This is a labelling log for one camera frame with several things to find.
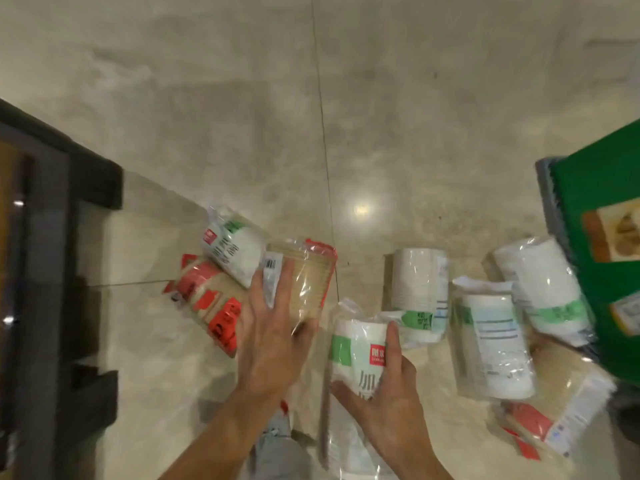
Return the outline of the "person's right hand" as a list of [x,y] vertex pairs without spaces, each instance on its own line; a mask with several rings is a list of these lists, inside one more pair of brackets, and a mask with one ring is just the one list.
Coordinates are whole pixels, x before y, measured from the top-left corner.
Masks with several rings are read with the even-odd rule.
[[402,458],[435,457],[417,391],[417,371],[404,357],[395,323],[388,324],[385,370],[370,412],[349,412],[388,467]]

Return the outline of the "person's left hand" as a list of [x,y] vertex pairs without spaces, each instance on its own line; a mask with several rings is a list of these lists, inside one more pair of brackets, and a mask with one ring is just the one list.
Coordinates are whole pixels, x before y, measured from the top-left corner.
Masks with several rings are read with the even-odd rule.
[[237,386],[272,388],[286,395],[299,379],[311,345],[295,345],[289,307],[294,264],[282,266],[274,306],[255,322],[247,322],[247,296],[237,322]]

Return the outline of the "white paper cup pack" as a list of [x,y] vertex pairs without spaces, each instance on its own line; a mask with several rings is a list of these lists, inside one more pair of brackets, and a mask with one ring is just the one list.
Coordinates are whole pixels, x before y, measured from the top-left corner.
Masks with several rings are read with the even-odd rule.
[[579,281],[552,236],[522,239],[493,251],[493,259],[533,327],[572,347],[596,341],[594,318]]
[[202,248],[208,257],[245,289],[250,287],[268,239],[266,231],[230,207],[208,207]]
[[444,250],[395,250],[390,309],[381,315],[397,323],[402,348],[426,347],[444,338],[450,316],[449,259]]
[[374,395],[385,367],[387,325],[366,317],[348,298],[332,309],[330,322],[319,460],[338,480],[398,480],[330,390],[332,382],[338,380],[363,399]]
[[476,395],[501,401],[535,395],[536,373],[516,311],[514,284],[468,276],[451,284],[465,371]]

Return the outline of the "brown paper cup pack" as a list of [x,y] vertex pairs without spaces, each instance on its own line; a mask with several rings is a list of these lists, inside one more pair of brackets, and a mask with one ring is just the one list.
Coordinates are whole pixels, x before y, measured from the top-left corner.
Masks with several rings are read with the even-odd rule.
[[500,402],[498,423],[527,460],[567,458],[618,386],[594,360],[554,339],[532,348],[534,395]]
[[246,290],[211,259],[183,254],[179,275],[163,294],[186,307],[216,345],[230,358],[237,352],[236,324]]
[[289,307],[292,329],[309,318],[320,318],[337,259],[333,247],[312,239],[268,242],[260,262],[267,306],[274,306],[283,263],[290,260],[294,264]]

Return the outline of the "person's right forearm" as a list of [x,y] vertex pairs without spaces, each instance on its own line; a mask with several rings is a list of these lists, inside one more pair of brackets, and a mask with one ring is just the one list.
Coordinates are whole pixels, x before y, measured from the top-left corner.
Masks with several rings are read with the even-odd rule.
[[454,480],[435,457],[402,458],[392,469],[399,480]]

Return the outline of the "person's left forearm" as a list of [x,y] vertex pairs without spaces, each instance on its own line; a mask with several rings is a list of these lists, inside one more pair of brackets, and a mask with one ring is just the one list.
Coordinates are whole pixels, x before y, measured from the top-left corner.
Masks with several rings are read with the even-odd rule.
[[282,391],[272,388],[236,387],[158,480],[236,480],[283,398]]

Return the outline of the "person's light blue jeans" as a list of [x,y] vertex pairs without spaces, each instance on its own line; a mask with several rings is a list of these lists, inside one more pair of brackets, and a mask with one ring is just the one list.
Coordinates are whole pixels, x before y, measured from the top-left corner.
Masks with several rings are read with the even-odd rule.
[[280,404],[253,445],[248,480],[312,480],[311,457],[292,436],[288,405]]

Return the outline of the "green cardboard box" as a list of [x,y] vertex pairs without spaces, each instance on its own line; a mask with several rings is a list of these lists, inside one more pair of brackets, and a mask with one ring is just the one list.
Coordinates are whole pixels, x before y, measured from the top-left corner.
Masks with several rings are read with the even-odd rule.
[[604,369],[640,387],[640,119],[554,163]]

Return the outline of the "dark metal shelf frame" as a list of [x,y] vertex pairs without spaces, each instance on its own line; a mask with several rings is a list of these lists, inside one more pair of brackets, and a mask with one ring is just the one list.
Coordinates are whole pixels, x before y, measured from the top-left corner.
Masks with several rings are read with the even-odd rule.
[[119,373],[78,268],[84,210],[122,209],[116,163],[0,99],[0,480],[99,480]]

